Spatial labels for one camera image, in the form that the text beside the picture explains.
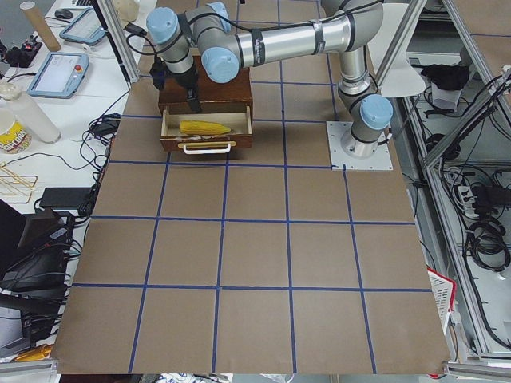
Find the table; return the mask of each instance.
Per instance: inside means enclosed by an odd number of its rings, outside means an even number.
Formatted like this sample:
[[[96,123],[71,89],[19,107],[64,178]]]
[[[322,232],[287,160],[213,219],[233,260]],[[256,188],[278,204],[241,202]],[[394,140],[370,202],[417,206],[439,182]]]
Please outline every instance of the table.
[[[56,9],[68,6],[72,6],[71,0],[57,0],[47,15],[53,17],[53,12]],[[140,25],[144,25],[145,17],[152,8],[154,8],[154,2],[151,0],[143,0],[141,2],[139,19],[136,22]],[[24,18],[21,11],[19,11],[19,17]],[[49,20],[48,23],[51,26],[65,26],[64,23],[56,20]],[[58,27],[54,27],[52,30],[58,35]],[[83,53],[82,47],[79,44],[62,41],[60,38],[58,39],[62,46],[61,52]],[[132,43],[139,48],[142,47],[142,40],[140,39],[135,38],[132,40]],[[85,166],[86,161],[79,155],[82,133],[87,129],[91,120],[99,117],[118,98],[118,102],[109,110],[109,113],[122,113],[127,100],[129,87],[125,83],[121,71],[119,70],[117,60],[115,60],[113,56],[113,51],[108,40],[106,38],[103,39],[99,44],[93,47],[93,51],[97,56],[90,58],[89,71],[75,95],[67,100],[35,98],[44,113],[61,130],[61,139],[55,144],[45,144],[38,140],[37,137],[34,137],[30,146],[24,152],[17,155],[0,154],[1,164],[14,160],[14,162],[7,166],[12,172],[20,176],[36,175],[38,177],[38,181],[32,190],[30,201],[28,203],[16,203],[11,205],[23,214],[34,212],[34,201],[41,197],[44,189],[47,187],[88,187],[94,183],[92,175],[93,168]],[[30,68],[20,70],[11,69],[6,75],[10,77],[20,73],[36,72],[48,52],[48,49],[43,45]],[[135,58],[138,61],[140,55],[135,53]],[[31,80],[32,77],[18,77],[13,81],[26,89]],[[0,107],[3,106],[5,106],[5,101],[0,100]],[[86,158],[92,159],[96,154],[105,153],[105,146],[95,140],[91,140],[89,145],[94,152],[85,148],[84,155]],[[34,155],[35,153],[45,153],[53,157],[39,154]],[[62,159],[70,166],[81,169],[73,170],[67,166]],[[84,225],[74,230],[74,238],[80,243],[83,243],[86,228],[87,226]],[[66,272],[74,275],[76,266],[77,260],[69,261]],[[55,336],[52,336],[44,341],[40,341],[38,344],[52,344],[54,339]],[[29,373],[32,368],[37,368],[38,366],[36,364],[37,362],[26,364],[27,373]],[[48,363],[46,362],[41,363],[41,368],[46,368],[47,365]],[[31,379],[37,379],[38,377],[41,377],[41,375],[39,374]]]
[[[321,15],[226,6],[252,25]],[[347,118],[335,60],[254,70],[254,148],[228,156],[162,152],[157,91],[133,85],[53,353],[63,373],[442,370],[395,150],[392,172],[331,170],[324,121]]]

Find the paper towel roll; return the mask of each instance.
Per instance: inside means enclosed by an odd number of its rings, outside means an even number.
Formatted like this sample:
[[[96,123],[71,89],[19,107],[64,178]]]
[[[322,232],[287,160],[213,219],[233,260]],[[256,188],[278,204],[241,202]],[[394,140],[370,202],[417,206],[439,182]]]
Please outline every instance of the paper towel roll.
[[[19,6],[23,11],[26,18],[32,24],[34,29],[38,32],[50,52],[61,50],[61,45],[55,38],[55,35],[46,24],[45,19],[42,17],[41,11],[35,6],[35,2],[22,2]]]

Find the power strip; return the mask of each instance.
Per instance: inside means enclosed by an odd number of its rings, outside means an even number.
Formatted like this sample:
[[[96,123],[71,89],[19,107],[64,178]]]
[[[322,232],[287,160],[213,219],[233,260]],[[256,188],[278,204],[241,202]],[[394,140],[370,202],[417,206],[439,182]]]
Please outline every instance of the power strip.
[[[467,218],[478,219],[474,204],[476,199],[473,196],[470,186],[459,185],[457,188],[458,202],[463,206],[462,210]]]

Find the wooden drawer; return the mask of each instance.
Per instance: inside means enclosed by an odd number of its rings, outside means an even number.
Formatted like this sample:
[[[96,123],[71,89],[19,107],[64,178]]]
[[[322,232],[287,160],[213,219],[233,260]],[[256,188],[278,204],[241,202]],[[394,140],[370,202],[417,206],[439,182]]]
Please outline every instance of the wooden drawer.
[[[214,113],[172,114],[163,112],[160,142],[165,151],[182,150],[187,154],[227,153],[231,148],[252,146],[250,107],[245,104],[215,105]],[[217,122],[231,129],[218,136],[189,136],[179,130],[182,120]]]

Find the cup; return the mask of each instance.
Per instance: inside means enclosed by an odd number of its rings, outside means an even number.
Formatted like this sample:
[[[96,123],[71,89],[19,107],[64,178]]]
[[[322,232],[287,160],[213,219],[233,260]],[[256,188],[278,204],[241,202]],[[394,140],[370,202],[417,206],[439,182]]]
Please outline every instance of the cup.
[[[14,114],[5,108],[0,108],[0,150],[4,153],[15,154],[27,149],[32,136],[16,120]]]

